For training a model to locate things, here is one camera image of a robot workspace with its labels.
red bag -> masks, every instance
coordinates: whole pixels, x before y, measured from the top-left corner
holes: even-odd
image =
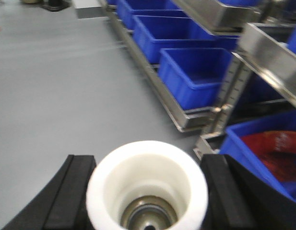
[[[278,181],[296,181],[296,132],[268,131],[241,139]]]

metal rack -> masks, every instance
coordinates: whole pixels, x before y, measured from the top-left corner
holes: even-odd
[[[253,74],[264,79],[296,108],[296,55],[282,44],[294,28],[293,24],[247,24],[210,114],[210,122],[196,143],[194,151],[199,158],[204,153],[217,153],[225,127]]]
[[[242,52],[234,53],[235,59],[222,85],[215,106],[183,110],[167,87],[157,75],[158,65],[148,62],[144,54],[132,39],[132,31],[127,30],[115,13],[116,6],[108,5],[106,0],[99,0],[109,16],[113,29],[125,43],[130,55],[144,72],[159,101],[180,132],[203,129],[203,133],[222,133],[235,104],[246,86],[248,79],[256,71],[253,63],[247,61]],[[217,0],[173,0],[194,21],[215,35],[239,34],[245,22],[258,21],[262,15],[260,7],[231,7]]]
[[[121,20],[117,17],[116,13],[103,4],[107,10],[107,15],[111,20],[113,29],[122,39],[126,45],[130,55],[133,57],[136,64],[145,73],[149,83],[152,86],[159,101],[167,111],[168,115],[176,125],[180,132],[188,132],[193,130],[202,129],[209,120],[210,107],[183,110],[167,87],[163,84],[157,75],[157,65],[151,65],[142,51],[138,48],[132,39],[131,31],[127,30]]]

gray floor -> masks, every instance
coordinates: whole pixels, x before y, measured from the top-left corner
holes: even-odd
[[[198,134],[176,130],[106,18],[6,0],[0,26],[0,228],[68,154],[148,139],[192,153]]]

metal shelf frame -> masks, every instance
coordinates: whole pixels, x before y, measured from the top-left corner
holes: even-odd
[[[214,35],[239,34],[245,23],[258,22],[261,16],[258,8],[228,6],[218,0],[172,1]]]
[[[130,31],[125,28],[115,12],[107,9],[107,15],[112,27],[126,45],[130,55],[144,72],[152,89],[159,101],[167,111],[173,123],[180,132],[189,132],[202,129],[209,120],[210,107],[198,108],[193,110],[183,110],[167,87],[157,75],[157,65],[151,65],[142,51],[133,41]]]
[[[282,44],[295,26],[247,24],[239,40],[238,53],[233,53],[234,58],[211,110],[210,122],[196,143],[194,151],[198,158],[205,153],[217,153],[215,143],[220,147],[220,142],[215,140],[225,136],[225,127],[253,74],[264,79],[296,108],[296,54]]]

white plastic holder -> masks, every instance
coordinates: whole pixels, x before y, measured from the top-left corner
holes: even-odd
[[[87,189],[88,216],[97,230],[124,230],[121,216],[133,200],[157,196],[175,210],[178,221],[168,230],[199,230],[208,191],[195,161],[179,148],[140,141],[119,147],[94,170]]]

